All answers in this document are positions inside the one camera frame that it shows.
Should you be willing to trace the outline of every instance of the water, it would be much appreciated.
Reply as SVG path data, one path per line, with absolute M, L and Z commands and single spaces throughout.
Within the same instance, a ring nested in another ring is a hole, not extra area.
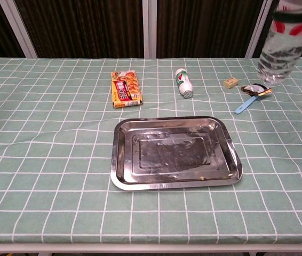
M 302 37 L 268 32 L 258 62 L 258 76 L 265 83 L 282 82 L 293 70 L 302 54 Z

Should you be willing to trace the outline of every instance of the tray rim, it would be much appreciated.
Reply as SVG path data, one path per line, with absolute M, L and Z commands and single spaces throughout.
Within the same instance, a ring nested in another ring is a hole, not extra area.
M 182 182 L 169 182 L 169 183 L 150 183 L 150 184 L 125 184 L 122 183 L 116 173 L 117 173 L 117 161 L 118 161 L 118 136 L 121 126 L 128 122 L 140 122 L 140 121 L 169 121 L 169 120 L 182 120 L 182 119 L 212 119 L 215 122 L 219 123 L 222 132 L 225 136 L 227 145 L 232 152 L 232 155 L 236 160 L 236 172 L 230 178 L 224 179 L 209 179 L 202 181 L 182 181 Z M 111 161 L 111 170 L 110 170 L 110 179 L 113 184 L 123 190 L 149 190 L 149 189 L 165 189 L 165 188 L 189 188 L 189 187 L 207 187 L 207 186 L 223 186 L 223 185 L 232 185 L 238 182 L 242 177 L 242 164 L 240 158 L 235 150 L 232 139 L 227 131 L 225 124 L 219 119 L 211 116 L 184 116 L 184 117 L 159 117 L 159 118 L 129 118 L 119 122 L 114 128 L 114 137 L 113 137 L 113 147 L 112 147 L 112 161 Z

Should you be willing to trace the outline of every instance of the metal frame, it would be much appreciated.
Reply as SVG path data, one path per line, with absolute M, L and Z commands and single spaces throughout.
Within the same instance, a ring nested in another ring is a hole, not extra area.
M 142 0 L 144 58 L 157 58 L 157 0 Z
M 302 244 L 0 244 L 0 253 L 302 252 Z
M 149 57 L 157 58 L 157 0 L 149 2 Z
M 149 4 L 142 0 L 142 26 L 144 32 L 144 58 L 149 58 Z
M 0 0 L 2 9 L 26 58 L 38 58 L 14 0 Z
M 263 0 L 263 5 L 261 6 L 258 20 L 256 26 L 254 27 L 253 34 L 251 37 L 251 41 L 248 44 L 245 58 L 253 57 L 254 51 L 259 41 L 260 34 L 264 28 L 264 24 L 268 16 L 268 12 L 271 7 L 271 4 L 272 4 L 272 0 Z

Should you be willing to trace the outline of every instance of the plastic bottle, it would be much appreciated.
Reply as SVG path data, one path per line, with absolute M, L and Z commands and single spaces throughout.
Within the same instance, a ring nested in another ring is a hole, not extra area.
M 277 84 L 302 54 L 302 0 L 280 0 L 258 62 L 258 76 Z
M 191 98 L 193 96 L 193 85 L 189 80 L 188 72 L 183 68 L 179 68 L 177 69 L 175 76 L 179 92 L 184 98 Z

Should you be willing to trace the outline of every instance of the table edge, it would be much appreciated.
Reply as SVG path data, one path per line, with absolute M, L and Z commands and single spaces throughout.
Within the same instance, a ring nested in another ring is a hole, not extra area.
M 302 244 L 0 244 L 5 252 L 302 252 Z

